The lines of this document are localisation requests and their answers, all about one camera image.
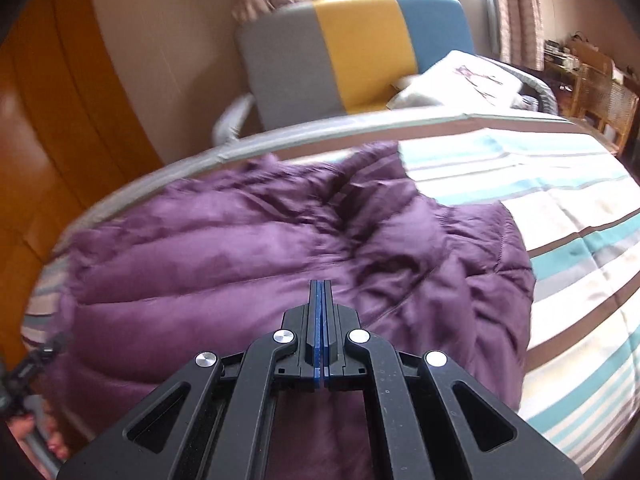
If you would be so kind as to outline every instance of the quilted fabric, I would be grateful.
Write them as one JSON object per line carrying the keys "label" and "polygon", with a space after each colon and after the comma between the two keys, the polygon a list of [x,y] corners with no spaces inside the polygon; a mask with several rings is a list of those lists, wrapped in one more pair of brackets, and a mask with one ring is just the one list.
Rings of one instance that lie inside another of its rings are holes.
{"label": "quilted fabric", "polygon": [[[520,401],[534,277],[513,218],[419,194],[395,143],[182,180],[79,232],[69,259],[49,331],[73,341],[47,386],[96,431],[198,352],[277,330],[311,279],[331,279],[335,301],[397,349],[443,350]],[[271,450],[271,478],[369,478],[362,396],[283,394]]]}

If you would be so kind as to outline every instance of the wall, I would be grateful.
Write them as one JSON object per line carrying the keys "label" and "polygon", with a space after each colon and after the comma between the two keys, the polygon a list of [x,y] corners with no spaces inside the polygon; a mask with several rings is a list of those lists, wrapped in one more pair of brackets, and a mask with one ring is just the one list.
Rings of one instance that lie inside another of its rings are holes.
{"label": "wall", "polygon": [[215,120],[247,91],[234,0],[94,0],[116,72],[165,162],[211,147]]}
{"label": "wall", "polygon": [[581,30],[616,65],[640,70],[640,38],[613,0],[540,0],[545,39],[563,41]]}
{"label": "wall", "polygon": [[161,166],[111,66],[91,0],[30,0],[0,45],[0,347],[62,230]]}

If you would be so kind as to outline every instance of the striped bedsheet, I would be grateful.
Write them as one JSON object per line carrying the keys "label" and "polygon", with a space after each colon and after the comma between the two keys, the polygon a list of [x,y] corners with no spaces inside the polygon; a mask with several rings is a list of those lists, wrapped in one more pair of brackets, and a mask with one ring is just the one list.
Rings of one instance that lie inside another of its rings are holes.
{"label": "striped bedsheet", "polygon": [[[500,200],[537,277],[520,415],[586,471],[640,399],[640,188],[592,137],[484,129],[400,142],[420,190]],[[337,160],[349,150],[310,160]],[[43,340],[66,259],[47,266],[22,327]]]}

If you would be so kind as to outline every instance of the wooden chair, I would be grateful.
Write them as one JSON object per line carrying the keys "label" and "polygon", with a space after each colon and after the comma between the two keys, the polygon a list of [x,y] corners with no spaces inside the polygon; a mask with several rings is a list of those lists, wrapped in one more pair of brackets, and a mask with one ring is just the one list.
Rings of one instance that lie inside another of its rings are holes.
{"label": "wooden chair", "polygon": [[[638,96],[631,90],[593,66],[582,66],[570,115],[578,119],[576,122],[584,126],[612,155],[618,156],[624,150],[637,106]],[[595,126],[586,121],[586,116],[596,119]],[[607,124],[616,132],[613,141],[604,136]]]}

